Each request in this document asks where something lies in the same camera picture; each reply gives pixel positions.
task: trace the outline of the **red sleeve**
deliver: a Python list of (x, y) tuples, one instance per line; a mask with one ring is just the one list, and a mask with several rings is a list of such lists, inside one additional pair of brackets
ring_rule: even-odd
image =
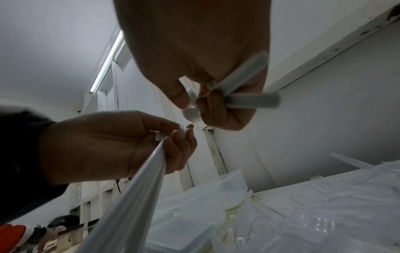
[(26, 227), (5, 224), (0, 227), (0, 253), (9, 253), (25, 234)]

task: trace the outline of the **person's right hand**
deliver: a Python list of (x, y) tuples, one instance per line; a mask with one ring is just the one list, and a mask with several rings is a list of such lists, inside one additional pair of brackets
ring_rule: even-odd
[[(220, 82), (249, 57), (269, 52), (270, 0), (114, 0), (126, 42), (142, 74), (179, 108), (189, 97), (178, 80), (201, 85), (197, 101), (203, 121), (240, 130), (254, 110), (227, 109), (207, 83)], [(240, 93), (260, 93), (267, 71)]]
[(179, 124), (139, 111), (92, 113), (54, 123), (39, 139), (41, 170), (51, 185), (132, 177), (164, 139), (166, 173), (182, 170), (196, 149), (193, 125), (185, 137)]

